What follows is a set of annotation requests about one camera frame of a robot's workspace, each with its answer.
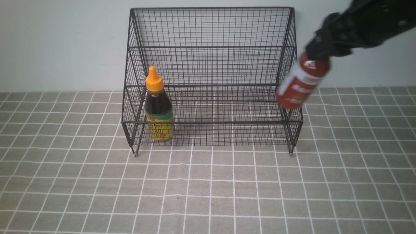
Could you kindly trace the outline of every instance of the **metal wire shelf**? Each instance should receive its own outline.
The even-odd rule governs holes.
[[[290,7],[131,9],[121,122],[131,149],[287,144],[292,153],[302,110],[282,108],[275,90],[295,60]],[[151,138],[144,112],[151,65],[173,104],[166,142]]]

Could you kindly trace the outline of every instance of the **black robotic arm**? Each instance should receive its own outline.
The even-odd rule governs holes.
[[[353,0],[342,14],[328,15],[306,46],[310,60],[350,55],[416,26],[416,0]]]

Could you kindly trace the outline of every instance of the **orange bottle cap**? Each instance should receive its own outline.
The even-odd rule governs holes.
[[[154,66],[149,67],[149,76],[146,77],[146,88],[151,92],[157,92],[163,89],[162,77],[157,74]]]

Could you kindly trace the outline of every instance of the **bottle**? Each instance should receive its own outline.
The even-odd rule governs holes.
[[[150,134],[156,141],[166,141],[174,135],[172,102],[163,88],[163,80],[154,66],[146,77],[146,111]]]
[[[306,51],[303,52],[276,91],[277,101],[287,109],[299,108],[330,69],[329,57],[309,60]]]

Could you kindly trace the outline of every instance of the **red bottle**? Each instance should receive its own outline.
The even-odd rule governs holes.
[[[331,69],[329,58],[309,60],[303,52],[276,91],[277,101],[287,109],[297,109]]]

